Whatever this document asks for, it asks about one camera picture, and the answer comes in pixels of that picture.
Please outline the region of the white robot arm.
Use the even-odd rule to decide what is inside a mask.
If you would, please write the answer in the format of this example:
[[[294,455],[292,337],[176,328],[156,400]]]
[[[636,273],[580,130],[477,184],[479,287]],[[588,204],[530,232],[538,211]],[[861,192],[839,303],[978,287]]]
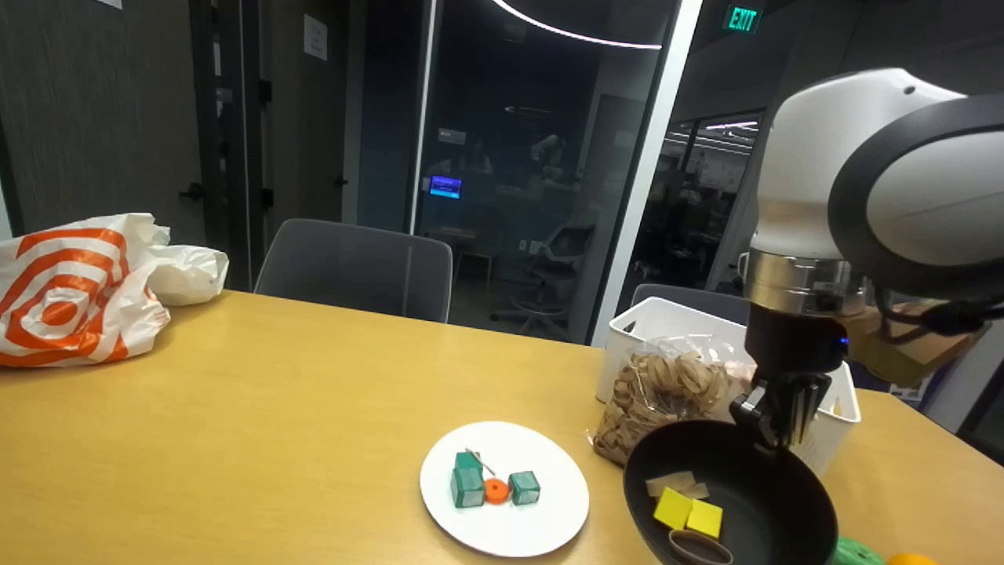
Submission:
[[[732,418],[771,447],[804,440],[845,318],[892,341],[971,333],[1004,308],[1004,96],[907,67],[789,95],[771,116],[748,252],[753,390]]]

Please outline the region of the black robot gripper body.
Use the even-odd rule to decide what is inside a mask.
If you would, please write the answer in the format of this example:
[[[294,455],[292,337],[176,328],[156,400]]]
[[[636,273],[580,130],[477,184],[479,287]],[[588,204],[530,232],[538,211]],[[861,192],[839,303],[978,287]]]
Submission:
[[[793,318],[766,308],[750,310],[748,352],[757,359],[757,382],[781,373],[832,373],[848,353],[848,333],[828,318]]]

